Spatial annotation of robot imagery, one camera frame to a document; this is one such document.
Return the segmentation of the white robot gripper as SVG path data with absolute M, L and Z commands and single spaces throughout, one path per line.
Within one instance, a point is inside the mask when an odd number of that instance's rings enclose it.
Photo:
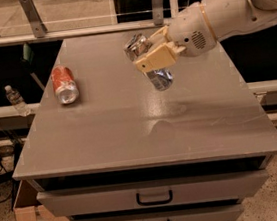
M 180 54 L 200 56 L 217 45 L 215 32 L 200 2 L 182 10 L 169 26 L 153 33 L 149 42 L 152 48 L 134 61 L 136 69 L 142 73 L 168 68 L 176 63 Z

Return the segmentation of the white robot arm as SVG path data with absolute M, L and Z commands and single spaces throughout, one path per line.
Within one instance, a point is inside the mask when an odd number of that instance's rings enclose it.
M 180 56 L 200 56 L 218 42 L 277 24 L 277 0 L 202 0 L 177 14 L 149 37 L 151 48 L 137 57 L 141 72 L 161 70 Z

